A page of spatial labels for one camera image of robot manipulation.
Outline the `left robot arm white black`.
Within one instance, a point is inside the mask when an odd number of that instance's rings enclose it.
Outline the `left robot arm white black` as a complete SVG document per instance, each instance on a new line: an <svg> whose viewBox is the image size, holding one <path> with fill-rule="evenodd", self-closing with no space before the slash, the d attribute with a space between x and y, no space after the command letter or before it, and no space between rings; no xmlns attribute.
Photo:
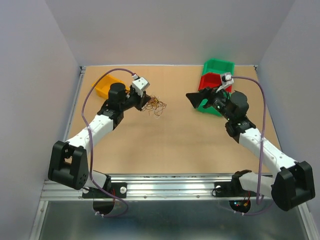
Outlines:
<svg viewBox="0 0 320 240"><path fill-rule="evenodd" d="M111 193L107 175L93 171L88 154L107 134L112 132L124 118L124 112L131 108L141 111L151 99L146 90L149 82L143 77L131 83L129 91L121 82L111 84L107 100L91 122L67 141L57 141L52 147L48 178L51 181L80 190L94 188L100 197Z"/></svg>

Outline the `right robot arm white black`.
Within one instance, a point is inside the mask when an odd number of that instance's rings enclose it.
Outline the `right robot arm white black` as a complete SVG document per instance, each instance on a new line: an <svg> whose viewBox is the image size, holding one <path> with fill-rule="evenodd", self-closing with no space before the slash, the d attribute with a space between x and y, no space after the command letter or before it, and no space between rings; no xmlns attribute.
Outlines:
<svg viewBox="0 0 320 240"><path fill-rule="evenodd" d="M222 182L213 189L213 195L222 198L242 197L246 192L257 197L271 198L287 212L316 196L312 166L287 156L263 137L259 129L248 119L247 96L239 91L228 94L224 90L206 87L185 95L194 108L206 100L204 108L213 107L226 120L228 135L248 149L268 168L271 176L263 176L245 169L235 172L231 181Z"/></svg>

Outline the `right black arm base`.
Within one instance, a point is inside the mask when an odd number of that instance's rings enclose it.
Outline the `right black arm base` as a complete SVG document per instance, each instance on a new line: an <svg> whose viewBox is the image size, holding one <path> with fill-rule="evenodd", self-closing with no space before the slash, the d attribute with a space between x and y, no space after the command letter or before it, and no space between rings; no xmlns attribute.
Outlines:
<svg viewBox="0 0 320 240"><path fill-rule="evenodd" d="M217 198L237 198L237 197L255 197L257 194L253 191L235 188L231 181L220 181L214 184L211 195Z"/></svg>

